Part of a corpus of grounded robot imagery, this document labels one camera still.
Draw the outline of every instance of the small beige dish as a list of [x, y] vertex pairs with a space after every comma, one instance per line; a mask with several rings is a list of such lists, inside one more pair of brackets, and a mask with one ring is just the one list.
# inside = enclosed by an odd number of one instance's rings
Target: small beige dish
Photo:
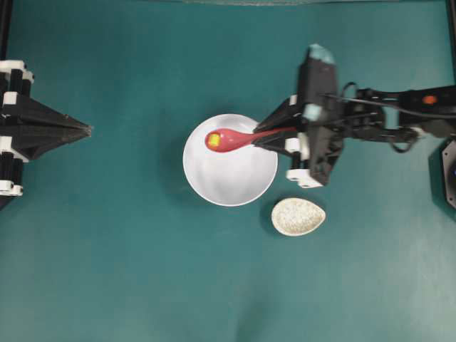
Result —
[[318, 205], [301, 198], [286, 198], [276, 204], [271, 213], [274, 227], [283, 235], [298, 237], [320, 226], [326, 213]]

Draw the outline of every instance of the robotic arm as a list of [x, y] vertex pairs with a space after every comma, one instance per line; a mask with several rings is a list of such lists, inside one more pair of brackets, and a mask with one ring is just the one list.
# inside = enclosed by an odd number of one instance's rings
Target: robotic arm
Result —
[[[352, 86], [356, 94], [348, 98], [345, 92]], [[398, 111], [397, 129], [385, 127], [384, 107]], [[339, 94], [333, 56], [314, 44], [299, 69], [297, 94], [254, 132], [281, 127], [295, 127], [296, 132], [260, 138], [254, 145], [289, 156], [291, 168], [286, 177], [300, 187], [324, 186], [345, 138], [388, 143], [394, 151], [404, 153], [425, 133], [438, 138], [456, 135], [456, 86], [389, 93], [358, 89], [350, 82]]]

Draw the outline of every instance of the white clamp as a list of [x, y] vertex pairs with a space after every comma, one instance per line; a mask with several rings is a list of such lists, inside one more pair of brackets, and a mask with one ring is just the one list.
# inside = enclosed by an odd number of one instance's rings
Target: white clamp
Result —
[[8, 75], [11, 75], [11, 71], [13, 69], [19, 69], [20, 71], [22, 71], [23, 80], [28, 80], [32, 83], [34, 82], [33, 74], [31, 71], [28, 71], [26, 69], [26, 64], [24, 63], [24, 61], [0, 61], [0, 73], [7, 73]]

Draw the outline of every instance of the white bracket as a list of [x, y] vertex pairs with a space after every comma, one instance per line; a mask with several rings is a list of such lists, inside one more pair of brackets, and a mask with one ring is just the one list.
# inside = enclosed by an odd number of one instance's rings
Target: white bracket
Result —
[[0, 73], [7, 73], [8, 75], [11, 75], [11, 70], [13, 69], [19, 69], [20, 71], [22, 71], [22, 79], [28, 80], [33, 84], [33, 73], [26, 69], [26, 64], [24, 63], [24, 61], [0, 61]]
[[5, 137], [0, 135], [0, 153], [10, 152], [13, 153], [16, 159], [22, 159], [23, 162], [28, 162], [29, 159], [24, 157], [21, 153], [17, 152], [11, 147], [12, 137]]

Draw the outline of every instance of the orange button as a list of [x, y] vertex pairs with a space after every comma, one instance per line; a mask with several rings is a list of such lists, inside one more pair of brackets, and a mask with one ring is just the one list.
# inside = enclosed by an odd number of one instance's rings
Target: orange button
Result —
[[437, 103], [437, 96], [434, 95], [428, 95], [423, 98], [423, 103], [426, 105], [433, 105], [434, 103]]

